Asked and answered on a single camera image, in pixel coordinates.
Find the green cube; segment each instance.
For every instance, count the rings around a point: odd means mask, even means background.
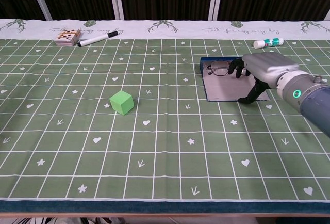
[[[110,98],[112,108],[122,115],[128,113],[134,107],[132,95],[125,91],[119,91]]]

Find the black marker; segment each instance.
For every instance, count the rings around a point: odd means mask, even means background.
[[[101,36],[98,36],[98,37],[94,37],[94,38],[91,38],[91,39],[87,39],[87,40],[78,42],[78,46],[83,47],[83,46],[86,46],[86,45],[91,44],[93,42],[98,42],[98,41],[101,41],[101,40],[104,40],[104,39],[108,39],[110,37],[114,37],[118,34],[119,34],[118,31],[113,31],[113,32],[110,32],[108,34],[104,34],[104,35],[101,35]]]

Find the green led light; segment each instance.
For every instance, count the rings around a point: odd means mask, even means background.
[[[301,90],[296,90],[293,92],[293,97],[295,99],[299,98],[301,96]]]

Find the grid pattern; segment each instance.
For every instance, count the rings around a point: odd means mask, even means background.
[[[0,40],[0,199],[329,202],[330,139],[273,90],[207,102],[199,63],[274,51],[330,81],[330,42],[252,42]]]

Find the dark blue table edge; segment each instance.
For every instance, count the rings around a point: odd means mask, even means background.
[[[0,212],[56,213],[304,213],[330,214],[320,202],[0,201]]]

